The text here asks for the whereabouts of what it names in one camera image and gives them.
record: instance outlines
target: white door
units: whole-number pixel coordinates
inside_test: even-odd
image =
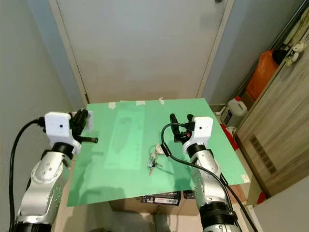
[[[195,98],[227,0],[58,0],[90,102]]]

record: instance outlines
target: wooden cabinet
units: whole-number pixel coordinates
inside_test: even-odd
[[[292,66],[279,67],[237,141],[269,196],[309,175],[309,47]]]

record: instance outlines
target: door frame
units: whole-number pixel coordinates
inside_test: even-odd
[[[221,19],[221,23],[220,23],[219,28],[218,28],[218,33],[217,33],[215,41],[213,43],[209,59],[207,60],[207,62],[205,64],[205,70],[204,70],[204,73],[203,73],[203,76],[202,76],[202,79],[201,79],[201,83],[200,83],[198,91],[197,91],[197,96],[196,96],[197,98],[202,97],[204,86],[205,86],[206,81],[208,79],[208,75],[210,73],[213,61],[216,57],[216,53],[217,53],[217,50],[219,48],[219,44],[220,44],[220,41],[222,39],[223,32],[225,30],[225,27],[226,27],[227,21],[229,19],[230,13],[232,11],[234,1],[235,0],[227,0],[227,2],[226,2],[226,6],[225,6],[225,10],[224,10],[222,19]],[[76,80],[77,86],[79,88],[79,92],[80,92],[80,94],[83,98],[83,102],[85,104],[90,103],[89,100],[88,100],[88,97],[87,97],[86,88],[85,88],[84,83],[83,83],[82,75],[80,73],[80,70],[79,70],[79,67],[78,67],[77,61],[75,59],[74,52],[73,52],[73,48],[72,48],[71,43],[70,43],[69,35],[67,33],[66,27],[65,27],[64,22],[63,22],[63,17],[62,17],[61,10],[60,10],[59,4],[58,4],[58,0],[49,0],[49,4],[51,6],[51,10],[52,10],[52,13],[53,13],[54,18],[55,18],[55,22],[56,22],[57,27],[58,27],[61,40],[63,42],[64,48],[65,48],[66,53],[68,55],[68,59],[69,59],[69,62],[70,62],[70,65],[71,65],[71,68],[72,68],[72,71],[73,71],[73,75],[74,75],[74,78]]]

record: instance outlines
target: gray wall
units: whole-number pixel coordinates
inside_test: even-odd
[[[202,96],[226,103],[303,0],[235,0]]]
[[[27,0],[75,108],[83,106],[48,0]],[[235,0],[202,96],[227,102],[303,0]]]
[[[9,226],[8,175],[14,139],[21,127],[49,111],[71,110],[32,13],[24,0],[0,0],[0,231]],[[22,136],[15,156],[15,210],[30,172],[49,148],[37,126]]]
[[[309,176],[254,208],[264,232],[308,231]]]
[[[56,68],[65,92],[75,109],[84,108],[83,99],[75,81],[48,0],[27,0],[45,46]]]

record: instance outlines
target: white tape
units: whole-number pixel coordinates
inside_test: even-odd
[[[108,103],[108,108],[113,110],[114,108],[116,108],[116,103],[115,102],[109,102]]]
[[[136,105],[145,105],[146,101],[136,101]]]
[[[245,183],[250,183],[251,182],[250,178],[248,177],[247,174],[241,175],[241,178],[242,178],[243,182],[245,182]]]
[[[163,98],[159,98],[159,101],[160,101],[161,105],[165,104]]]

